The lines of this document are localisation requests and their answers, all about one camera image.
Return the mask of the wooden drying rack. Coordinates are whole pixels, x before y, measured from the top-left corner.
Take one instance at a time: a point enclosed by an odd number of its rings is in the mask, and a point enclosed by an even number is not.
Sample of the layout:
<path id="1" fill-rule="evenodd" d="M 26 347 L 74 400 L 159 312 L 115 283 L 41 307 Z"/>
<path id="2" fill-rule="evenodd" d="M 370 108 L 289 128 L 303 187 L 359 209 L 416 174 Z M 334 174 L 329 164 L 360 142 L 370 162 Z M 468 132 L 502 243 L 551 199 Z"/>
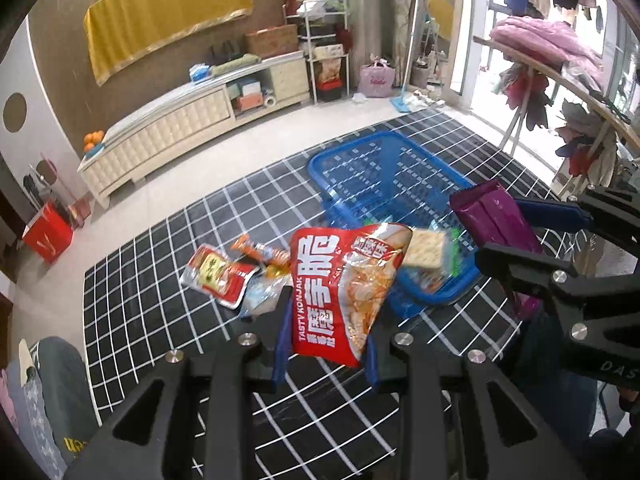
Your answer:
<path id="1" fill-rule="evenodd" d="M 580 99 L 564 101 L 561 114 L 564 124 L 555 133 L 564 141 L 556 154 L 567 164 L 568 183 L 582 190 L 589 183 L 610 183 L 615 169 L 615 143 L 625 142 L 631 153 L 639 153 L 639 136 L 629 120 L 605 96 L 580 82 L 586 72 L 578 65 L 566 72 L 551 66 L 544 58 L 510 47 L 495 40 L 475 36 L 477 44 L 500 51 L 512 65 L 500 74 L 496 91 L 506 96 L 506 104 L 514 109 L 508 128 L 502 133 L 498 148 L 520 145 L 521 130 L 548 129 L 547 108 L 554 101 L 547 96 L 550 82 L 565 88 Z"/>

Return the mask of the purple snack pouch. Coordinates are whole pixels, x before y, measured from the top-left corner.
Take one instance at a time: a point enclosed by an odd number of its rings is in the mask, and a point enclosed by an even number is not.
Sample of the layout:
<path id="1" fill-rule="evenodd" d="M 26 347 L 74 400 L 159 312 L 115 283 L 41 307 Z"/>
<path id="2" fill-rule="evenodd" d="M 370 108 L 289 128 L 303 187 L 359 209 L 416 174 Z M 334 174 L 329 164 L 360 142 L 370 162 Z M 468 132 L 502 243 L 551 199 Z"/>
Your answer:
<path id="1" fill-rule="evenodd" d="M 518 204 L 496 179 L 451 194 L 449 206 L 478 248 L 495 243 L 544 253 Z"/>

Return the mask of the red konjac snack pouch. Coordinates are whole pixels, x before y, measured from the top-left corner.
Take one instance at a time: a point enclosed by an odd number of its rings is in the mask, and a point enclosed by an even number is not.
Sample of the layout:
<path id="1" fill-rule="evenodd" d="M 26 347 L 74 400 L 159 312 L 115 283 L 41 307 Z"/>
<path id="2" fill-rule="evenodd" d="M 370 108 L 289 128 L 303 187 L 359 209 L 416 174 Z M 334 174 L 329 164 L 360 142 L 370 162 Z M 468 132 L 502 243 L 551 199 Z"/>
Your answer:
<path id="1" fill-rule="evenodd" d="M 296 231 L 292 350 L 357 367 L 411 237 L 408 226 L 386 222 Z"/>

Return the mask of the pink folded blanket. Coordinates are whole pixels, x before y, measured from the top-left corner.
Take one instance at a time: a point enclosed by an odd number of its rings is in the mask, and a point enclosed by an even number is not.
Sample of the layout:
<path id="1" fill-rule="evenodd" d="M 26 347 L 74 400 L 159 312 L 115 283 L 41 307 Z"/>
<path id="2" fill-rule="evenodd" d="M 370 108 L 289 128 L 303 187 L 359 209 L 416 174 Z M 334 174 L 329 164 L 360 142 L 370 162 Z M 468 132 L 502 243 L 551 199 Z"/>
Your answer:
<path id="1" fill-rule="evenodd" d="M 509 16 L 489 33 L 491 40 L 552 65 L 579 67 L 600 88 L 604 85 L 600 58 L 578 38 L 565 22 L 550 22 L 530 16 Z"/>

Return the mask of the red yellow beef snack pouch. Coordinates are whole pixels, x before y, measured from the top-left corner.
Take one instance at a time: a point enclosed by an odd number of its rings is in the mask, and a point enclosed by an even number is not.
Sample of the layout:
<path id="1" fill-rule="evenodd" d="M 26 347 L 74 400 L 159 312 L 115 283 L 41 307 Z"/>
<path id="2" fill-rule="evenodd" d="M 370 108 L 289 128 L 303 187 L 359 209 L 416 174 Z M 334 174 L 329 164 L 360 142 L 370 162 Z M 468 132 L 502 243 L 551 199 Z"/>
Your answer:
<path id="1" fill-rule="evenodd" d="M 211 296 L 221 307 L 238 310 L 258 266 L 231 261 L 209 244 L 201 245 L 184 268 L 179 283 Z"/>

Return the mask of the green-edged cracker pack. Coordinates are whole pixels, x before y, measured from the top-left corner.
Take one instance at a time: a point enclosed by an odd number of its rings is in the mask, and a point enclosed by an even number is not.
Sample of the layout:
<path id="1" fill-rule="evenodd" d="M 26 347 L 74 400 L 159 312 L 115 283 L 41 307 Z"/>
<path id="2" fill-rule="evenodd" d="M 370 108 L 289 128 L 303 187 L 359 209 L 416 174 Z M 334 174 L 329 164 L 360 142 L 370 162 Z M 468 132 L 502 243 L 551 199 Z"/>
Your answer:
<path id="1" fill-rule="evenodd" d="M 412 230 L 412 239 L 402 262 L 404 270 L 421 292 L 434 294 L 461 272 L 458 229 Z"/>

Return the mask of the pink gift bag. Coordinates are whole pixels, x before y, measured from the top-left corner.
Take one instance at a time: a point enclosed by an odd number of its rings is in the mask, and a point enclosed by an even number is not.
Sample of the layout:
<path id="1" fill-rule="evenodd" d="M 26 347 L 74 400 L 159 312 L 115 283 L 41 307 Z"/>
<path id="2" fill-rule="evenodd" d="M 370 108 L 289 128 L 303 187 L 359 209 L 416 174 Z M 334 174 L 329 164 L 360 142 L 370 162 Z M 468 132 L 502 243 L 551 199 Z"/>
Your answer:
<path id="1" fill-rule="evenodd" d="M 395 69 L 385 58 L 375 58 L 360 67 L 358 92 L 366 98 L 387 98 L 393 93 Z"/>

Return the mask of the clear orange snack bag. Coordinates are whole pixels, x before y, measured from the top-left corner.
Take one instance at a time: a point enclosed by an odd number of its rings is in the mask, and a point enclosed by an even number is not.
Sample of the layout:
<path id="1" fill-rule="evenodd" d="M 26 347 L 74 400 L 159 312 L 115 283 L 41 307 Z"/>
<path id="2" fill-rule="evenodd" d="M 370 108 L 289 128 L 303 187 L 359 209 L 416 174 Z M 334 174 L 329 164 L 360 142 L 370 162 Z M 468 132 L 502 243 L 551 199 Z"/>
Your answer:
<path id="1" fill-rule="evenodd" d="M 288 269 L 266 266 L 248 281 L 240 307 L 241 318 L 258 318 L 276 310 L 282 289 L 292 284 Z"/>

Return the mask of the blue tissue box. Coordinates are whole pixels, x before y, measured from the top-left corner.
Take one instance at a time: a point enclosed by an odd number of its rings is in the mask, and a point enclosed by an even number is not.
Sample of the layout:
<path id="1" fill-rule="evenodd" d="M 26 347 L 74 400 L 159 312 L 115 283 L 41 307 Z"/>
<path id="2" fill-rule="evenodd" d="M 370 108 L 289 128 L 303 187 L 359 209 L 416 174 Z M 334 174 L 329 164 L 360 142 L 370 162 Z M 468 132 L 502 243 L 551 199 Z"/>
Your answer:
<path id="1" fill-rule="evenodd" d="M 190 81 L 197 84 L 212 76 L 212 66 L 205 63 L 198 63 L 189 68 Z"/>

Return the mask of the red paper bag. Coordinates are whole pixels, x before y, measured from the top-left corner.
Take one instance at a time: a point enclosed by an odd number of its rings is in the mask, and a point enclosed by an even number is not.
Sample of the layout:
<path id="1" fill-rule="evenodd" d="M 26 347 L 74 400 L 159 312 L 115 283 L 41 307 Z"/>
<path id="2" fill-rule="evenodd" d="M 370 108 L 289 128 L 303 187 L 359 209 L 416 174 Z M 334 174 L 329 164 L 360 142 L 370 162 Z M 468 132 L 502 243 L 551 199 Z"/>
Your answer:
<path id="1" fill-rule="evenodd" d="M 47 202 L 25 226 L 22 241 L 45 263 L 55 263 L 72 244 L 74 231 L 58 214 L 54 203 Z"/>

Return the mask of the green folded towel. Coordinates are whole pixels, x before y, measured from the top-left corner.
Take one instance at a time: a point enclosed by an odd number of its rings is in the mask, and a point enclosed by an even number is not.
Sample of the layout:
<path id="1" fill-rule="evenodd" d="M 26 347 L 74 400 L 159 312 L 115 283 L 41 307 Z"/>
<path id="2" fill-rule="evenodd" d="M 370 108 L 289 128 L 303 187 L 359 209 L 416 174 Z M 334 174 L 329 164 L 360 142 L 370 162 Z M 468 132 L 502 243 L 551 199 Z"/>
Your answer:
<path id="1" fill-rule="evenodd" d="M 239 58 L 212 66 L 209 69 L 209 76 L 217 78 L 224 74 L 234 72 L 235 70 L 259 64 L 260 62 L 262 62 L 262 58 L 260 56 L 253 53 L 244 53 Z"/>

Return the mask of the white TV cabinet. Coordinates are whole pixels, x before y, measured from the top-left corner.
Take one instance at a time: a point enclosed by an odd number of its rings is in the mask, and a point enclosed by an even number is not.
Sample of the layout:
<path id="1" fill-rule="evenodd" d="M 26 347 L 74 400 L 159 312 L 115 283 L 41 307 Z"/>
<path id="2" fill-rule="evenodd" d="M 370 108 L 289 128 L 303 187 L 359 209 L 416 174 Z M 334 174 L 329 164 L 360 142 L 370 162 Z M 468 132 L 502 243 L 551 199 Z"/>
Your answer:
<path id="1" fill-rule="evenodd" d="M 138 183 L 218 136 L 309 99 L 306 60 L 299 51 L 188 82 L 112 125 L 77 172 L 106 208 L 125 183 Z"/>

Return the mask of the cardboard box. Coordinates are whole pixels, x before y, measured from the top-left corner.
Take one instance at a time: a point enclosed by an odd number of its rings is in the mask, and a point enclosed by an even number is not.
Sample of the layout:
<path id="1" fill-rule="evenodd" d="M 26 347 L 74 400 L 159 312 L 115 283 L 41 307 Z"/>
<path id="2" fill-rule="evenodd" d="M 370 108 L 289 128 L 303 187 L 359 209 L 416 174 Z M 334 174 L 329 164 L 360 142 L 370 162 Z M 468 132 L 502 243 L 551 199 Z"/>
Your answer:
<path id="1" fill-rule="evenodd" d="M 260 58 L 274 58 L 298 50 L 297 27 L 273 26 L 244 35 L 245 51 Z"/>

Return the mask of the yellow cloth TV cover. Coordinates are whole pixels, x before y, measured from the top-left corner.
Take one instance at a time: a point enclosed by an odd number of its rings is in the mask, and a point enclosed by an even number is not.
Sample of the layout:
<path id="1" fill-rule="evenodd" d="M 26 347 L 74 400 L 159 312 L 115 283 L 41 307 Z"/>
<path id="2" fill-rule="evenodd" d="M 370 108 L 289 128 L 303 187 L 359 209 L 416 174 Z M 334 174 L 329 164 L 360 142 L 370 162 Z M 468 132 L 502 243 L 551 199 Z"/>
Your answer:
<path id="1" fill-rule="evenodd" d="M 254 0 L 98 0 L 84 31 L 94 80 L 111 76 L 168 44 L 252 14 Z"/>

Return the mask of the oranges on plate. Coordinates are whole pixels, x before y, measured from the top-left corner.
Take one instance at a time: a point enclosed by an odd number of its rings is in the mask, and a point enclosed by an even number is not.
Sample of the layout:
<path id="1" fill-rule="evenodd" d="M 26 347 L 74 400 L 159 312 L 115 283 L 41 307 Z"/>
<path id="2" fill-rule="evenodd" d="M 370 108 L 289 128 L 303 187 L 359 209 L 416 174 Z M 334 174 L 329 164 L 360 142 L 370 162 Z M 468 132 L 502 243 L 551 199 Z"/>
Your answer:
<path id="1" fill-rule="evenodd" d="M 84 153 L 88 154 L 91 150 L 100 146 L 105 136 L 103 130 L 93 131 L 84 136 Z"/>

